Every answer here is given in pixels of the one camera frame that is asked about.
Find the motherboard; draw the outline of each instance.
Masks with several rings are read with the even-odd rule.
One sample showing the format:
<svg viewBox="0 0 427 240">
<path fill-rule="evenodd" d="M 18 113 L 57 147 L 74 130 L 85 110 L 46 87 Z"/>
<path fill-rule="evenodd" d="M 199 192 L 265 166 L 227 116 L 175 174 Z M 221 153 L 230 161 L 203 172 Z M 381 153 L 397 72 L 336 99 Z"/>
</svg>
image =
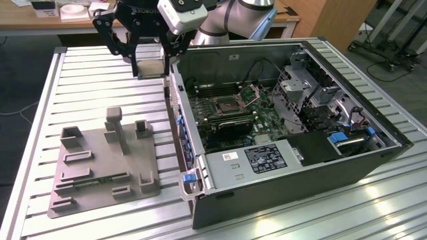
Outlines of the motherboard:
<svg viewBox="0 0 427 240">
<path fill-rule="evenodd" d="M 198 88 L 190 105 L 207 153 L 277 141 L 289 135 L 262 85 Z"/>
</svg>

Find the wooden cabinet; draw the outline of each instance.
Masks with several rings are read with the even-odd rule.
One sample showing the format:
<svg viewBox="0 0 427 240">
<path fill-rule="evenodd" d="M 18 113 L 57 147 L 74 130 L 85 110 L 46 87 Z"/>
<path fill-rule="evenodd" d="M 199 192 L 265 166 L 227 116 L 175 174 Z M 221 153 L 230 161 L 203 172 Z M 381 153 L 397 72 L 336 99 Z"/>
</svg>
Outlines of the wooden cabinet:
<svg viewBox="0 0 427 240">
<path fill-rule="evenodd" d="M 326 37 L 346 52 L 377 0 L 282 0 L 301 17 L 293 38 Z"/>
</svg>

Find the wheel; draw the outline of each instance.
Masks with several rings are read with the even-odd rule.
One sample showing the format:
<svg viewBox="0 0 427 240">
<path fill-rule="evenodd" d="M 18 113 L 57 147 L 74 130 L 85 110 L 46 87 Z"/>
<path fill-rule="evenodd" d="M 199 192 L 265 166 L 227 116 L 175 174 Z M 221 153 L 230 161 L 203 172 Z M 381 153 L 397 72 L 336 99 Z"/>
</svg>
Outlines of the wheel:
<svg viewBox="0 0 427 240">
<path fill-rule="evenodd" d="M 377 46 L 377 49 L 381 50 L 381 51 L 384 51 L 384 52 L 386 51 L 386 48 L 382 47 L 382 46 Z"/>
<path fill-rule="evenodd" d="M 349 51 L 350 52 L 354 52 L 356 51 L 356 49 L 357 49 L 357 45 L 353 43 L 350 46 L 349 46 Z"/>
<path fill-rule="evenodd" d="M 396 71 L 396 69 L 397 69 L 397 66 L 394 65 L 394 64 L 390 64 L 390 66 L 389 66 L 389 72 L 394 72 Z"/>
<path fill-rule="evenodd" d="M 413 72 L 414 69 L 416 69 L 416 65 L 414 65 L 414 64 L 410 64 L 410 65 L 408 66 L 408 70 L 409 70 L 410 72 Z"/>
</svg>

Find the slotted aluminum surface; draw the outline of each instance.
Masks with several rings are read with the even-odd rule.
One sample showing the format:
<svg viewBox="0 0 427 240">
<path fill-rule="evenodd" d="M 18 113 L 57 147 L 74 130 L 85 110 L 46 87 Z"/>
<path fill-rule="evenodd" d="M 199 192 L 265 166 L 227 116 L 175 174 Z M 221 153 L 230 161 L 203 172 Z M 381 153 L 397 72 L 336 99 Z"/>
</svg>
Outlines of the slotted aluminum surface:
<svg viewBox="0 0 427 240">
<path fill-rule="evenodd" d="M 39 114 L 42 128 L 39 136 L 30 135 L 29 144 L 35 147 L 27 148 L 34 148 L 34 154 L 25 154 L 25 158 L 31 156 L 27 163 L 23 158 L 0 239 L 426 238 L 426 127 L 328 42 L 318 38 L 290 39 L 294 40 L 309 40 L 416 143 L 400 159 L 381 166 L 354 185 L 193 230 L 190 206 L 179 195 L 179 165 L 166 112 L 163 80 L 139 81 L 133 78 L 130 65 L 121 57 L 113 56 L 103 46 L 70 48 L 66 54 L 57 56 L 58 63 L 53 65 L 57 70 L 51 69 L 54 77 L 49 101 L 46 109 L 41 109 L 46 114 Z M 157 44 L 141 46 L 138 58 L 161 58 L 161 47 Z M 82 130 L 103 127 L 106 107 L 110 106 L 122 106 L 125 124 L 139 119 L 153 123 L 162 193 L 153 198 L 50 219 L 47 209 L 61 129 L 75 125 Z"/>
</svg>

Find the green circuit board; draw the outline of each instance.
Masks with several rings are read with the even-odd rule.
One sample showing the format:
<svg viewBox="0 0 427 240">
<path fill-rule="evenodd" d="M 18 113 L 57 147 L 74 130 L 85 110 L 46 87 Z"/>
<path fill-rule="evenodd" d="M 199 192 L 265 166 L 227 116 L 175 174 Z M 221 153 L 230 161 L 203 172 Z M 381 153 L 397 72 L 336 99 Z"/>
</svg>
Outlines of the green circuit board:
<svg viewBox="0 0 427 240">
<path fill-rule="evenodd" d="M 289 135 L 287 127 L 271 103 L 270 91 L 265 88 L 254 90 L 254 86 L 247 85 L 239 94 L 190 98 L 207 153 L 253 146 L 257 144 L 255 137 L 261 135 L 269 135 L 271 141 Z M 230 127 L 227 131 L 239 132 L 243 129 L 246 133 L 237 134 L 239 137 L 234 134 L 233 137 L 215 137 L 222 126 L 230 123 L 242 123 L 242 125 Z"/>
</svg>

